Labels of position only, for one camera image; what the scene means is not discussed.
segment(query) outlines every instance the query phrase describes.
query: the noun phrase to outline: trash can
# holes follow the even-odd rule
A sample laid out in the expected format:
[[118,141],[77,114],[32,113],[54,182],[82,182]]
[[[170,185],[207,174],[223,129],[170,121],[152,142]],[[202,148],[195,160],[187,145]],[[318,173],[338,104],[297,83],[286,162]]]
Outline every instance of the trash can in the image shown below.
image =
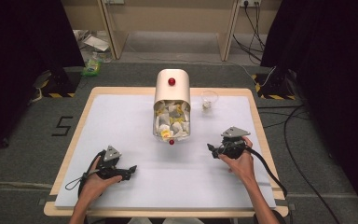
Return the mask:
[[153,135],[173,145],[190,136],[190,87],[182,69],[158,73],[154,101]]

